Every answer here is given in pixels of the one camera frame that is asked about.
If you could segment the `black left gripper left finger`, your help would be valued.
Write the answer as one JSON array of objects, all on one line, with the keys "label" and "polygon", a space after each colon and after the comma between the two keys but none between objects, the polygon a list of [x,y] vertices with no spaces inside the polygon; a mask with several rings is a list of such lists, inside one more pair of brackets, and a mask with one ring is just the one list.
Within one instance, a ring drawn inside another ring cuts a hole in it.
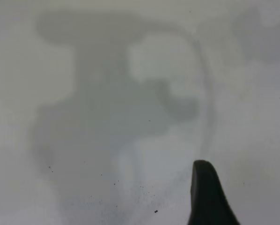
[{"label": "black left gripper left finger", "polygon": [[238,225],[214,166],[196,160],[192,167],[190,225]]}]

